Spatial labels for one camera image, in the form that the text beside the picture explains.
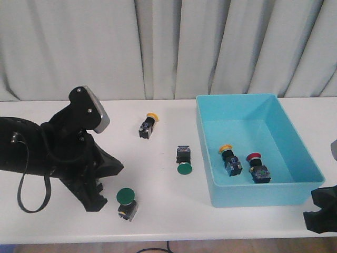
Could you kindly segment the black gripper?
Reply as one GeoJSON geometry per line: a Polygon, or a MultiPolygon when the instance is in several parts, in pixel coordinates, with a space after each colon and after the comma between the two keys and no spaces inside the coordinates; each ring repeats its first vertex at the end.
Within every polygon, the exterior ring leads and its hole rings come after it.
{"type": "Polygon", "coordinates": [[[303,213],[307,230],[318,234],[336,232],[336,186],[317,188],[311,196],[320,210],[303,213]]]}
{"type": "Polygon", "coordinates": [[[87,212],[98,212],[107,199],[101,195],[100,178],[116,176],[123,164],[105,152],[85,129],[72,122],[70,105],[41,125],[52,163],[51,177],[57,177],[83,204],[87,212]]]}

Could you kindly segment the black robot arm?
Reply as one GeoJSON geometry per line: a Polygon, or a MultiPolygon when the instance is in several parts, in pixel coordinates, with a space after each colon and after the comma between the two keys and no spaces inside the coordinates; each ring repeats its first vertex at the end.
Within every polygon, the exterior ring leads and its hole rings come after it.
{"type": "Polygon", "coordinates": [[[123,165],[88,133],[101,123],[101,116],[93,109],[70,106],[41,125],[1,118],[1,170],[44,178],[45,198],[35,212],[42,211],[51,198],[51,178],[58,178],[86,211],[100,211],[107,203],[101,195],[100,179],[119,174],[123,165]]]}

